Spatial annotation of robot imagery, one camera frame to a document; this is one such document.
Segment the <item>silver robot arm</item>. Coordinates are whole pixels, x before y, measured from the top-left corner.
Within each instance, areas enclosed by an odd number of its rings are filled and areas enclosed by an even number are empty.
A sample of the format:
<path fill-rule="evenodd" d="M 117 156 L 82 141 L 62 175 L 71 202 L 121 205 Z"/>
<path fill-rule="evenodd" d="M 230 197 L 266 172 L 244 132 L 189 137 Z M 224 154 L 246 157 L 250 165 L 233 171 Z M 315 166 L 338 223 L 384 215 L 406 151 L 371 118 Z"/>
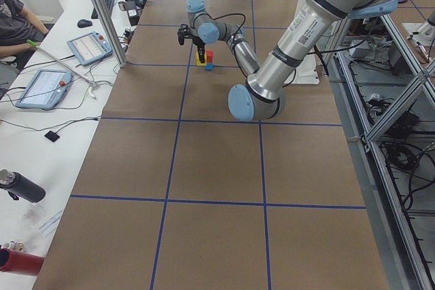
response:
<path fill-rule="evenodd" d="M 379 17 L 397 6 L 398 0 L 305 0 L 264 62 L 259 62 L 241 27 L 212 18 L 204 0 L 187 1 L 189 23 L 181 25 L 177 34 L 180 43 L 193 41 L 200 60 L 205 59 L 205 45 L 225 42 L 246 75 L 245 83 L 233 86 L 228 93 L 232 116 L 243 122 L 267 120 L 282 112 L 285 81 L 333 22 Z"/>

